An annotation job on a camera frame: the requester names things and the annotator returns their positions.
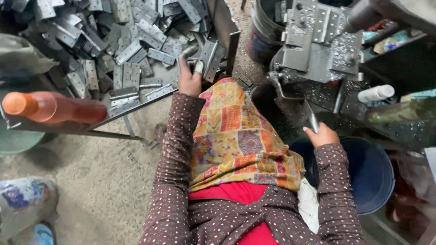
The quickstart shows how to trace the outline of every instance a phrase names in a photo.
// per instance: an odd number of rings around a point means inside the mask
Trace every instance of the woman's left hand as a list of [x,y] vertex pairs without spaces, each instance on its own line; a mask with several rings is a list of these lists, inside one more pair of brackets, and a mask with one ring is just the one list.
[[179,92],[198,97],[201,93],[201,72],[198,72],[197,68],[194,70],[194,74],[191,73],[191,69],[185,60],[184,54],[179,56]]

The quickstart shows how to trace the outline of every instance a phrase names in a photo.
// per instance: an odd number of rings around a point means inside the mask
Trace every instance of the pile of metal hinges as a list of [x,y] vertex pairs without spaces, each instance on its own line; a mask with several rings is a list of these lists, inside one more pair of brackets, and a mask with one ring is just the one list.
[[[209,82],[225,56],[218,42],[208,40],[205,0],[6,0],[3,9],[27,25],[20,36],[60,62],[47,73],[59,91],[109,98],[113,109],[176,89],[176,59],[184,50],[205,63]],[[153,71],[154,64],[163,70]],[[176,71],[166,81],[170,70]],[[153,87],[156,95],[149,93]]]

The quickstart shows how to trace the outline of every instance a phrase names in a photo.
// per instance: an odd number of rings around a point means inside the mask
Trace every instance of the white bottle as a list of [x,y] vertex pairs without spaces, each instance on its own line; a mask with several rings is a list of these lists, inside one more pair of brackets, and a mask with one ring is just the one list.
[[391,85],[381,85],[361,91],[357,99],[362,103],[378,101],[394,96],[395,90]]

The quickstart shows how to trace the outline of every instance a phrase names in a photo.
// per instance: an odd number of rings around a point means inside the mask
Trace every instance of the tool handle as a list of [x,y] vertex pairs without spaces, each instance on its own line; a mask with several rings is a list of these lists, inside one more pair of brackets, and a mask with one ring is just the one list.
[[317,117],[315,117],[315,114],[311,113],[309,116],[310,125],[312,126],[312,129],[315,133],[318,133],[318,129],[320,128],[320,125],[318,124]]

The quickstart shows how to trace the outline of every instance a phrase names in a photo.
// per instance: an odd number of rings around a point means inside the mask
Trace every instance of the gray bucket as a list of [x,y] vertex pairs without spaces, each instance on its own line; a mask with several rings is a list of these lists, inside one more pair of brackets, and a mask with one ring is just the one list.
[[[252,18],[245,39],[245,48],[250,58],[259,63],[269,63],[283,46],[280,39],[285,28],[269,19],[263,8],[271,4],[274,5],[268,0],[254,0],[251,9]],[[267,11],[274,11],[274,8],[268,7]]]

